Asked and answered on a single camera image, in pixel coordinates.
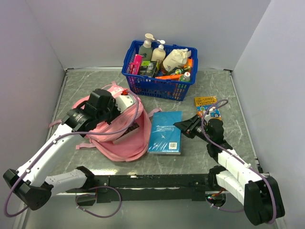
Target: pump dispenser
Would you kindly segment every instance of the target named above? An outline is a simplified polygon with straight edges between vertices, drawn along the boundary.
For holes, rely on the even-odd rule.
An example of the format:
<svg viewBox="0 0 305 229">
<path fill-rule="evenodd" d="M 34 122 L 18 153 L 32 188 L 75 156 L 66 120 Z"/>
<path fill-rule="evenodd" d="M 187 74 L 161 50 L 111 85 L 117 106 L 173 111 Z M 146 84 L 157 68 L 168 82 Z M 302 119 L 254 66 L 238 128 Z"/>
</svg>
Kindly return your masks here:
<svg viewBox="0 0 305 229">
<path fill-rule="evenodd" d="M 147 33 L 145 34 L 145 39 L 144 44 L 139 49 L 139 55 L 143 57 L 142 61 L 150 61 L 153 54 L 152 41 L 154 41 L 154 37 L 152 34 Z"/>
<path fill-rule="evenodd" d="M 152 61 L 158 61 L 159 64 L 161 64 L 161 62 L 165 59 L 165 56 L 166 56 L 166 52 L 164 50 L 164 44 L 165 44 L 165 41 L 164 40 L 157 40 L 160 45 L 158 48 L 155 48 L 153 50 L 153 53 L 152 53 Z"/>
</svg>

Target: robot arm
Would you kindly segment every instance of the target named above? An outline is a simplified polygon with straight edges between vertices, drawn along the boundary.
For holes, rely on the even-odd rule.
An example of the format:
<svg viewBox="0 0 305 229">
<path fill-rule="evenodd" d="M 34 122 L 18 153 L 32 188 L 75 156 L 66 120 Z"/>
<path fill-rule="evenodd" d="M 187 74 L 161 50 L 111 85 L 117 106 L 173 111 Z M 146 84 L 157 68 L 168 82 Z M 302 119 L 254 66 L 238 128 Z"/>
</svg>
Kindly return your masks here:
<svg viewBox="0 0 305 229">
<path fill-rule="evenodd" d="M 198 136 L 208 142 L 207 150 L 219 166 L 210 169 L 209 185 L 211 188 L 225 188 L 244 206 L 248 219 L 254 224 L 267 223 L 272 219 L 273 207 L 271 193 L 265 182 L 252 168 L 250 164 L 243 161 L 235 150 L 224 140 L 223 122 L 219 119 L 205 121 L 204 131 L 208 137 L 220 147 L 213 145 L 202 130 L 202 118 L 195 115 L 189 120 L 175 123 L 174 126 L 188 138 Z M 271 187 L 275 199 L 276 218 L 285 215 L 285 210 L 276 180 L 272 177 L 266 178 Z"/>
<path fill-rule="evenodd" d="M 106 90 L 94 90 L 87 101 L 67 113 L 55 133 L 29 161 L 18 170 L 8 169 L 3 178 L 10 188 L 20 180 L 13 192 L 32 210 L 41 208 L 58 193 L 93 187 L 94 174 L 85 167 L 56 176 L 48 175 L 69 148 L 82 140 L 83 133 L 93 130 L 99 122 L 110 124 L 134 103 L 132 96 L 126 93 L 114 99 Z"/>
</svg>

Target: cable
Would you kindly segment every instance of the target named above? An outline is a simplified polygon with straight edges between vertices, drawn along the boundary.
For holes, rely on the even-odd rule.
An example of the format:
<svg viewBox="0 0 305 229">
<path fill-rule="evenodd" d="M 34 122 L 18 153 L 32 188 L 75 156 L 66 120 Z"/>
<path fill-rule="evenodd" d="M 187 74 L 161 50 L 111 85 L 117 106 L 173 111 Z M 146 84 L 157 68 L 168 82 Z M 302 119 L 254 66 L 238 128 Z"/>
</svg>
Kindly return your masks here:
<svg viewBox="0 0 305 229">
<path fill-rule="evenodd" d="M 207 133 L 205 132 L 204 130 L 204 118 L 205 116 L 208 114 L 209 110 L 212 108 L 212 107 L 216 107 L 216 109 L 226 105 L 229 101 L 227 99 L 221 99 L 219 100 L 218 102 L 212 104 L 211 106 L 208 107 L 208 109 L 206 109 L 206 111 L 204 112 L 204 115 L 202 117 L 202 120 L 201 120 L 201 128 L 202 128 L 202 133 L 203 135 L 206 137 L 206 139 L 212 143 L 214 146 L 220 148 L 221 150 L 227 152 L 229 155 L 233 156 L 235 159 L 237 159 L 239 162 L 241 162 L 243 165 L 245 164 L 244 161 L 242 161 L 240 158 L 236 157 L 234 154 L 232 154 L 230 151 L 228 151 L 227 149 L 223 148 L 222 146 L 218 145 L 217 143 L 213 142 L 209 136 L 207 135 Z M 271 189 L 271 186 L 270 184 L 268 183 L 267 179 L 261 175 L 260 173 L 258 173 L 256 170 L 254 170 L 252 167 L 249 167 L 249 169 L 251 171 L 253 171 L 254 173 L 256 173 L 265 183 L 266 183 L 266 186 L 268 188 L 268 191 L 270 193 L 270 198 L 271 198 L 271 203 L 272 203 L 272 210 L 273 210 L 273 214 L 272 214 L 272 218 L 271 220 L 268 222 L 268 224 L 273 224 L 275 219 L 276 219 L 276 206 L 275 206 L 275 197 L 273 195 L 273 192 L 272 192 L 272 189 Z M 227 211 L 227 212 L 232 212 L 231 210 L 227 210 L 227 209 L 222 209 L 220 208 L 219 210 L 222 210 L 222 211 Z"/>
<path fill-rule="evenodd" d="M 219 193 L 213 194 L 212 197 L 219 196 L 223 191 L 225 191 L 224 188 L 222 188 Z"/>
<path fill-rule="evenodd" d="M 225 211 L 225 212 L 238 213 L 238 212 L 243 212 L 244 211 L 244 208 L 239 209 L 239 210 L 229 210 L 229 209 L 225 209 L 225 208 L 216 207 L 214 204 L 210 203 L 208 200 L 206 202 L 208 202 L 210 204 L 211 208 L 221 210 L 221 211 Z"/>
<path fill-rule="evenodd" d="M 138 96 L 135 93 L 133 93 L 131 90 L 128 90 L 127 92 L 130 93 L 134 97 L 135 102 L 136 102 L 136 110 L 135 110 L 134 116 L 132 118 L 132 121 L 126 127 L 124 127 L 122 130 L 117 130 L 117 131 L 114 131 L 114 132 L 111 132 L 111 133 L 95 133 L 95 132 L 84 132 L 84 131 L 82 131 L 82 132 L 81 131 L 80 132 L 72 132 L 72 133 L 67 133 L 67 134 L 61 135 L 61 136 L 57 137 L 54 141 L 49 143 L 41 151 L 41 153 L 33 160 L 33 162 L 29 165 L 29 167 L 26 169 L 26 171 L 17 179 L 15 184 L 11 187 L 11 189 L 9 191 L 9 194 L 8 194 L 8 196 L 7 196 L 7 198 L 4 202 L 4 207 L 3 207 L 3 212 L 4 212 L 4 215 L 6 217 L 15 217 L 15 216 L 21 214 L 22 212 L 24 212 L 28 208 L 28 206 L 26 206 L 24 209 L 22 209 L 21 211 L 15 213 L 15 214 L 8 213 L 8 204 L 9 204 L 10 197 L 13 194 L 16 186 L 20 183 L 21 180 L 23 180 L 23 178 L 27 175 L 27 173 L 31 172 L 31 169 L 34 167 L 34 165 L 42 158 L 42 156 L 48 151 L 48 149 L 50 149 L 54 145 L 54 142 L 56 143 L 59 140 L 65 138 L 65 137 L 71 136 L 71 135 L 113 135 L 113 134 L 120 133 L 124 130 L 127 130 L 128 127 L 131 126 L 134 123 L 134 120 L 136 119 L 136 116 L 137 116 L 138 110 L 139 110 L 139 100 L 138 100 Z"/>
<path fill-rule="evenodd" d="M 88 211 L 88 210 L 86 210 L 86 209 L 84 209 L 84 208 L 82 208 L 81 206 L 78 205 L 77 200 L 79 199 L 79 197 L 85 197 L 85 196 L 87 196 L 87 197 L 92 197 L 92 196 L 95 196 L 95 195 L 92 195 L 92 194 L 83 194 L 83 195 L 78 196 L 78 197 L 75 199 L 76 208 L 79 208 L 80 210 L 82 210 L 82 211 L 84 211 L 84 212 L 87 212 L 88 214 L 90 214 L 90 215 L 92 215 L 92 216 L 95 216 L 95 217 L 98 217 L 98 218 L 109 218 L 109 217 L 111 217 L 111 216 L 114 216 L 114 215 L 120 210 L 121 205 L 122 205 L 122 197 L 121 197 L 119 191 L 116 190 L 116 189 L 113 188 L 113 187 L 110 187 L 110 186 L 92 187 L 92 188 L 90 188 L 90 189 L 88 189 L 88 190 L 93 190 L 93 189 L 96 189 L 96 190 L 97 190 L 97 189 L 99 189 L 99 188 L 110 188 L 110 189 L 114 190 L 114 191 L 118 194 L 118 196 L 119 196 L 119 205 L 118 205 L 117 209 L 116 209 L 112 214 L 110 214 L 110 215 L 108 215 L 108 216 L 100 216 L 100 215 L 94 214 L 93 212 L 90 212 L 90 211 Z"/>
</svg>

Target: blue basket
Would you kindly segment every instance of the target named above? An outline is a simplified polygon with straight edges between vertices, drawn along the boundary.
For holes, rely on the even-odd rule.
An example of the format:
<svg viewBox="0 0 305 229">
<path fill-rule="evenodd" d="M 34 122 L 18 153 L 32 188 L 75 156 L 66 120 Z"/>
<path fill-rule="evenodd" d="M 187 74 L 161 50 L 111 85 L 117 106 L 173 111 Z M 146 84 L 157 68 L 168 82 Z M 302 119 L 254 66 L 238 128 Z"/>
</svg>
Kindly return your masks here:
<svg viewBox="0 0 305 229">
<path fill-rule="evenodd" d="M 198 70 L 197 49 L 178 46 L 178 45 L 164 45 L 166 55 L 173 49 L 189 49 L 192 51 L 191 57 L 193 59 L 193 68 L 191 70 L 191 81 L 181 82 L 174 80 L 161 80 L 148 76 L 132 75 L 130 74 L 130 63 L 133 62 L 135 55 L 139 52 L 143 41 L 133 41 L 124 60 L 122 74 L 126 76 L 130 89 L 140 95 L 152 96 L 163 99 L 172 99 L 182 101 L 189 90 L 190 85 L 196 81 L 196 74 Z M 152 48 L 157 48 L 158 43 L 152 42 Z"/>
</svg>

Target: pink box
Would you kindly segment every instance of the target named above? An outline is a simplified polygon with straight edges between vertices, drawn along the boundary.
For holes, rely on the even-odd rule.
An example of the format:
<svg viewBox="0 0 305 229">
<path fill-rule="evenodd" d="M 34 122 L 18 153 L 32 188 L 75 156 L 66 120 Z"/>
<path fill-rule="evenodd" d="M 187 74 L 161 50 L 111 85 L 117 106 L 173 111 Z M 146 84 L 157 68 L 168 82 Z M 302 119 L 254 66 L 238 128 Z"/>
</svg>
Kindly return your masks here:
<svg viewBox="0 0 305 229">
<path fill-rule="evenodd" d="M 143 57 L 139 54 L 136 54 L 132 63 L 130 63 L 131 71 L 130 74 L 137 75 L 142 63 Z"/>
</svg>

